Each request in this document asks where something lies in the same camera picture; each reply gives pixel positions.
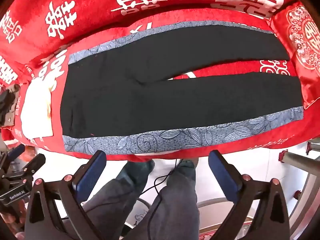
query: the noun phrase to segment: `blue gripper pad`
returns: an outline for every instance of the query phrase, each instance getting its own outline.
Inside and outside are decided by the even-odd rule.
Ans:
[[[18,158],[25,151],[26,147],[23,144],[18,145],[11,152],[8,153],[8,160],[13,162],[16,158]]]
[[[103,151],[97,151],[92,158],[94,158],[94,160],[91,163],[91,166],[82,176],[75,188],[75,197],[78,203],[88,200],[94,186],[96,185],[107,164],[106,154]]]
[[[220,152],[217,150],[210,152],[208,162],[212,173],[226,196],[226,199],[236,203],[238,201],[238,191],[241,189],[241,185],[239,185],[239,183],[237,183],[229,173],[230,169],[228,166],[230,164],[227,163],[224,157],[222,157]]]

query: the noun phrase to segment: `pant leg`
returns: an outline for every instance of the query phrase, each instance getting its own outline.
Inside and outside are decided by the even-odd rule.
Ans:
[[[159,192],[162,200],[157,196],[147,215],[124,240],[198,240],[199,212],[195,179],[193,163],[179,166],[170,175],[167,186]]]
[[[145,188],[153,167],[153,161],[128,162],[115,179],[104,185],[83,206],[103,239],[119,240],[124,222]],[[64,220],[64,225],[71,237],[79,239],[69,220]]]

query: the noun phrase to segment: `metal bolt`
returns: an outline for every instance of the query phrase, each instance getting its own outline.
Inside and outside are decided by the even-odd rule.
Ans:
[[[297,190],[294,195],[293,195],[293,198],[295,198],[296,200],[299,200],[299,197],[301,195],[301,191],[300,190]]]
[[[306,154],[309,155],[309,152],[311,151],[311,143],[308,142],[307,144],[307,150],[306,150]]]
[[[288,152],[288,149],[286,149],[285,151],[282,151],[279,153],[279,158],[278,158],[278,161],[280,161],[281,163],[284,163],[282,160],[285,156],[285,154]]]
[[[243,175],[242,175],[242,178],[243,178],[244,180],[246,180],[246,181],[248,181],[248,180],[251,179],[251,177],[250,177],[248,174],[243,174]]]
[[[36,185],[39,185],[41,183],[42,183],[42,179],[37,179],[36,182],[35,182]]]
[[[272,183],[275,185],[279,185],[280,181],[279,181],[279,179],[272,179]]]
[[[70,181],[70,180],[72,180],[72,175],[66,175],[65,177],[64,177],[64,180],[65,181]]]

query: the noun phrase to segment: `black cable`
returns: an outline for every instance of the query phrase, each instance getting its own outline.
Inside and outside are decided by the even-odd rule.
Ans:
[[[179,166],[179,164],[181,163],[181,161],[182,161],[183,159],[180,160],[180,163],[179,163],[178,165],[177,165],[177,160],[178,160],[178,159],[176,159],[176,163],[175,163],[175,165],[174,165],[174,168],[173,168],[167,175],[160,176],[160,177],[156,178],[155,181],[154,181],[154,185],[153,185],[152,187],[146,189],[145,191],[143,191],[139,196],[141,196],[142,194],[146,193],[147,191],[155,188],[158,196],[161,197],[161,196],[159,195],[159,192],[158,192],[158,190],[157,190],[156,187],[165,182],[165,180],[175,171],[175,169]],[[161,179],[161,178],[164,178],[164,177],[165,177],[165,179],[164,179],[163,181],[161,181],[160,183],[156,184],[156,181],[157,181],[158,179]],[[125,194],[121,195],[121,197],[124,196],[124,195],[130,194],[131,192],[125,193]],[[103,204],[97,205],[97,206],[95,206],[95,207],[93,207],[93,208],[90,208],[89,210],[85,211],[85,213],[88,213],[88,212],[90,212],[90,211],[92,211],[92,210],[94,210],[94,209],[96,209],[96,208],[98,208],[98,207],[101,207],[101,206],[110,205],[110,204],[117,204],[117,203],[120,203],[120,202],[121,202],[121,201],[103,203]]]

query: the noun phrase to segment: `white cloth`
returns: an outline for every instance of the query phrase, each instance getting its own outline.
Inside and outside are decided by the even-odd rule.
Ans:
[[[51,90],[54,86],[55,72],[51,71],[44,80],[37,77],[28,86],[21,110],[21,126],[28,139],[52,136]]]

